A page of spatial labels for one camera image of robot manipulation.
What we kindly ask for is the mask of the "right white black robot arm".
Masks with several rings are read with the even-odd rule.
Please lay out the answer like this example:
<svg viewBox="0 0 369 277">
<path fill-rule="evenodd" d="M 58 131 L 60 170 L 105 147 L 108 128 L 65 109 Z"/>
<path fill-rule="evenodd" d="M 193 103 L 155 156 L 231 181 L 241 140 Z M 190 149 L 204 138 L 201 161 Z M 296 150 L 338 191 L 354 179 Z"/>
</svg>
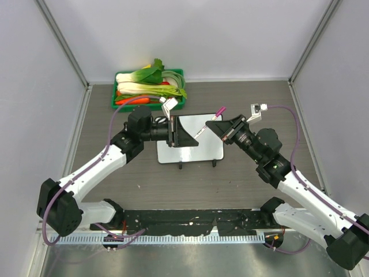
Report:
<svg viewBox="0 0 369 277">
<path fill-rule="evenodd" d="M 352 270 L 368 254 L 368 215 L 356 215 L 314 186 L 280 154 L 281 141 L 274 129 L 253 133 L 243 115 L 206 126 L 225 144 L 236 144 L 257 164 L 259 177 L 297 201 L 298 211 L 276 197 L 262 206 L 261 223 L 292 228 L 325 248 L 340 267 Z"/>
</svg>

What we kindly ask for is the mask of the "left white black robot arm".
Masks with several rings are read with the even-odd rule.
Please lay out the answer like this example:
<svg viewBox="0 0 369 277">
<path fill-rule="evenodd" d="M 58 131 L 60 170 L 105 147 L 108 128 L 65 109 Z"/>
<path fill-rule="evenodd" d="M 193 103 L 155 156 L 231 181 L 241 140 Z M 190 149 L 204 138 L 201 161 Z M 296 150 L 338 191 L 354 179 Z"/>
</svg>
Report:
<svg viewBox="0 0 369 277">
<path fill-rule="evenodd" d="M 36 213 L 43 227 L 50 226 L 66 237 L 81 225 L 96 225 L 117 230 L 125 220 L 123 208 L 110 199 L 85 203 L 85 196 L 115 170 L 127 165 L 144 149 L 146 141 L 164 141 L 169 147 L 196 147 L 194 139 L 178 116 L 160 122 L 149 107 L 138 106 L 128 116 L 123 130 L 108 139 L 96 157 L 67 177 L 44 181 L 40 188 Z"/>
</svg>

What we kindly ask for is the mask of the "small whiteboard with black frame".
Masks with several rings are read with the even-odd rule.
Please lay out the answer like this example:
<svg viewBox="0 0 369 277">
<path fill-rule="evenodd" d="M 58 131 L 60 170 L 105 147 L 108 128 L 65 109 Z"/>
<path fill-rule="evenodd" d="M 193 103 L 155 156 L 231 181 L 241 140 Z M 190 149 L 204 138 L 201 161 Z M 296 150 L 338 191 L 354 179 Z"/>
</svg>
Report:
<svg viewBox="0 0 369 277">
<path fill-rule="evenodd" d="M 185 130 L 191 136 L 195 136 L 205 126 L 205 122 L 215 116 L 215 113 L 181 115 L 179 119 Z M 223 142 L 210 129 L 205 129 L 196 140 L 199 142 L 197 147 L 184 148 L 172 148 L 166 142 L 158 141 L 156 143 L 158 162 L 160 164 L 177 163 L 182 167 L 188 162 L 210 161 L 215 167 L 216 162 L 224 158 Z"/>
</svg>

